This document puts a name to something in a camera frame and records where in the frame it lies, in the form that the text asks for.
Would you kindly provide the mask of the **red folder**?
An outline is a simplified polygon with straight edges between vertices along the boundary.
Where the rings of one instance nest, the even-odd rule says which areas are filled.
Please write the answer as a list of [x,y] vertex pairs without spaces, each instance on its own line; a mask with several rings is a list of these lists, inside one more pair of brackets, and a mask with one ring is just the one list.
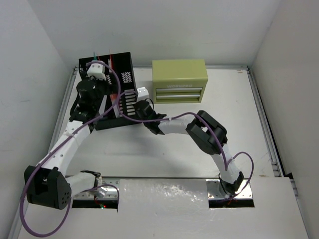
[[[96,56],[97,56],[98,60],[101,60],[100,56],[98,55],[98,53],[96,54]],[[109,65],[109,67],[111,69],[114,70],[113,56],[112,56],[110,50],[109,50],[108,65]],[[107,78],[107,80],[109,82],[111,82],[110,84],[112,85],[112,89],[111,89],[111,92],[109,94],[109,98],[111,100],[111,103],[114,104],[116,102],[116,99],[117,99],[117,96],[118,96],[118,93],[117,93],[118,84],[116,82],[116,79],[114,78],[114,75],[113,75],[112,71],[109,70],[108,77],[106,77],[106,78]],[[118,118],[119,117],[119,111],[116,109],[116,106],[113,107],[113,112],[114,112],[115,118]]]

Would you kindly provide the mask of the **black three-slot file rack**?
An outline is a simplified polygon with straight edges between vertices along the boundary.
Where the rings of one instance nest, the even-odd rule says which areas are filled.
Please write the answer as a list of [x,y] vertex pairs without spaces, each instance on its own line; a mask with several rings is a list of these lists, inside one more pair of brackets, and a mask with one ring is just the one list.
[[[116,107],[116,109],[119,111],[119,117],[115,118],[113,109],[111,109],[107,115],[103,116],[97,122],[89,124],[90,129],[104,130],[104,129],[110,129],[110,128],[116,128],[116,127],[135,124],[135,122],[123,118],[121,114],[126,114],[133,119],[137,118],[135,109],[133,106],[133,104],[135,104],[137,100],[137,97],[134,95],[134,93],[131,92],[132,90],[135,91],[137,89],[135,78],[134,78],[131,53],[130,52],[117,53],[117,54],[112,54],[112,56],[113,56],[114,70],[111,69],[108,65],[109,55],[100,56],[100,59],[101,59],[100,61],[102,61],[103,62],[102,64],[105,66],[105,76],[108,77],[109,70],[112,71],[114,78],[116,79],[116,82],[118,84],[118,88],[121,88],[121,93],[123,95],[119,99],[119,107]],[[93,56],[79,59],[78,67],[79,67],[79,75],[81,77],[81,80],[88,77],[87,70],[89,66],[93,63],[97,63],[97,61],[93,61]],[[103,97],[100,110],[99,110],[100,115],[102,115],[102,113],[104,113],[113,105],[109,98],[110,92]],[[71,119],[71,110],[70,110],[69,120],[73,121],[73,119]],[[81,121],[83,123],[89,121],[89,119],[79,119],[79,120],[76,119],[76,120]]]

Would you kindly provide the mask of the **green binder folder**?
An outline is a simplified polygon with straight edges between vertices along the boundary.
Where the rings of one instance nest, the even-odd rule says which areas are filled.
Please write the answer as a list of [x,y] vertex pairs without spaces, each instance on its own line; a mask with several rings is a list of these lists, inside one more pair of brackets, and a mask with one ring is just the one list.
[[97,54],[96,52],[93,52],[93,61],[97,61],[97,60],[98,60]]

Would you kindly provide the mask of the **olive green drawer toolbox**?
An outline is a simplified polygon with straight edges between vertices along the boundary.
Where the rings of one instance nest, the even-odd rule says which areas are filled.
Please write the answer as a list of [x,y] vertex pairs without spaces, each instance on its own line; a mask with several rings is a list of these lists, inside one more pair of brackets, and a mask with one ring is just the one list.
[[200,103],[208,82],[204,59],[154,60],[152,77],[156,104]]

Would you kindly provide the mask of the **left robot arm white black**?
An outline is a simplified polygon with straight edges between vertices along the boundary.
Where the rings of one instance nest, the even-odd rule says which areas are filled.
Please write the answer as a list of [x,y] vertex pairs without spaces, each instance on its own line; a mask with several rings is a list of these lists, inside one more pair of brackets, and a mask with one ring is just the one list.
[[104,105],[103,98],[109,88],[107,81],[94,77],[77,84],[77,97],[71,107],[69,121],[48,153],[49,159],[42,159],[24,172],[29,203],[62,210],[75,195],[102,185],[102,176],[98,172],[82,170],[74,176],[65,176],[77,149],[94,130],[96,124],[91,120],[102,114],[100,107]]

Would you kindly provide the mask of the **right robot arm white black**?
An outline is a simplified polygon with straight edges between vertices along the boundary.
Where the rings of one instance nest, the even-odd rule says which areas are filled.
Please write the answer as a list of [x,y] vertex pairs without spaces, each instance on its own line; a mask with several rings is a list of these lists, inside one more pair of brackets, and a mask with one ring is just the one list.
[[227,130],[204,110],[196,115],[169,119],[157,114],[146,100],[134,104],[138,117],[153,134],[186,134],[206,154],[210,155],[219,169],[221,188],[229,196],[235,195],[244,180],[243,173],[234,162],[228,163],[231,154],[227,146]]

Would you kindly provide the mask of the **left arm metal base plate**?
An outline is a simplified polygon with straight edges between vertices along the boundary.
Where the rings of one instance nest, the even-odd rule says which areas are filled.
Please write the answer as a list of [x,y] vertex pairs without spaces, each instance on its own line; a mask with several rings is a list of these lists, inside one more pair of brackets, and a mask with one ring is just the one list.
[[120,179],[103,177],[102,182],[98,183],[97,189],[90,189],[75,195],[75,200],[91,200],[91,201],[118,201],[120,190]]

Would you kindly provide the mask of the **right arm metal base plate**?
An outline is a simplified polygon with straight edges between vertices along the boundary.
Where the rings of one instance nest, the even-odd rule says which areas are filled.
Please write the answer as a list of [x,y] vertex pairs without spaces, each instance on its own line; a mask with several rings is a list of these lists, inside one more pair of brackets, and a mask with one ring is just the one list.
[[[244,179],[239,189],[235,192],[234,200],[253,200],[253,193],[250,183],[247,185],[248,179]],[[212,201],[221,201],[228,199],[229,194],[225,193],[222,189],[218,178],[206,179],[208,199]]]

